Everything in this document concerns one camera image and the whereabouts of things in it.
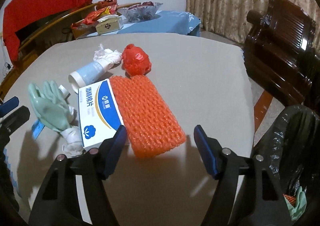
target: clear plastic bowl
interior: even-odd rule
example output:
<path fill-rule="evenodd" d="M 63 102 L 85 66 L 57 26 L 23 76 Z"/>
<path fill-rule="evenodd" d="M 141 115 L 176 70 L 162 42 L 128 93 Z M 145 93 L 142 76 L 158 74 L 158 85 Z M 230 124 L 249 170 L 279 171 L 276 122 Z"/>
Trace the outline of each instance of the clear plastic bowl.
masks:
<path fill-rule="evenodd" d="M 124 15 L 129 22 L 153 19 L 163 3 L 155 2 L 154 6 L 139 6 L 136 8 L 121 8 L 118 12 Z"/>

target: chair backrest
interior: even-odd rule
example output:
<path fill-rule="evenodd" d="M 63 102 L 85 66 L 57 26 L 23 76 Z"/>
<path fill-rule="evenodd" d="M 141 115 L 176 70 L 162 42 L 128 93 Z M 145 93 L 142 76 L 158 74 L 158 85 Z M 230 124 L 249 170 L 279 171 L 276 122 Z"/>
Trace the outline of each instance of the chair backrest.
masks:
<path fill-rule="evenodd" d="M 316 23 L 299 6 L 289 0 L 269 0 L 267 19 L 274 42 L 295 58 L 312 47 Z"/>

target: yellow curved stripe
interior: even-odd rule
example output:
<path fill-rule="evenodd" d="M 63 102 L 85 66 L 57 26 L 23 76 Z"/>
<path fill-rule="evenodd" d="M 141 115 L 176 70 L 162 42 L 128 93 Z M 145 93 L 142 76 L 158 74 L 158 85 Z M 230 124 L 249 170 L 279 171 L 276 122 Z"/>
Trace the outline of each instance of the yellow curved stripe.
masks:
<path fill-rule="evenodd" d="M 99 110 L 99 108 L 98 108 L 98 91 L 99 91 L 99 89 L 100 89 L 100 86 L 99 86 L 98 89 L 97 89 L 96 96 L 95 96 L 95 99 L 94 99 L 96 111 L 97 111 L 97 114 L 98 114 L 99 118 L 101 119 L 101 121 L 102 121 L 108 128 L 111 129 L 110 125 L 105 121 L 104 117 L 101 115 L 100 110 Z"/>

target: blue tablecloth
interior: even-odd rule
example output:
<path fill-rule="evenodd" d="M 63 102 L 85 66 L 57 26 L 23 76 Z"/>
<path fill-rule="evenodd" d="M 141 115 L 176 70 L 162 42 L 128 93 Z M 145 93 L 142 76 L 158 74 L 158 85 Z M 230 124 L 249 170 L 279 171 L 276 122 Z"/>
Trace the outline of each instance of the blue tablecloth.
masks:
<path fill-rule="evenodd" d="M 106 33 L 177 33 L 180 35 L 200 36 L 201 20 L 189 12 L 158 11 L 155 18 L 137 23 L 128 23 L 124 16 L 124 27 L 121 30 Z M 80 38 L 99 36 L 97 32 L 82 35 Z"/>

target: alcohol pad box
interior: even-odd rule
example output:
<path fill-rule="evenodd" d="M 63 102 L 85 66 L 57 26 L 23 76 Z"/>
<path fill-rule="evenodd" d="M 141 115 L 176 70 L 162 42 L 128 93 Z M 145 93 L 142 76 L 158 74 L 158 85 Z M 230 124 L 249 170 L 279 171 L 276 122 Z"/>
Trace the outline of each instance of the alcohol pad box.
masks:
<path fill-rule="evenodd" d="M 113 138 L 123 120 L 109 79 L 80 88 L 78 101 L 82 145 L 89 151 Z"/>

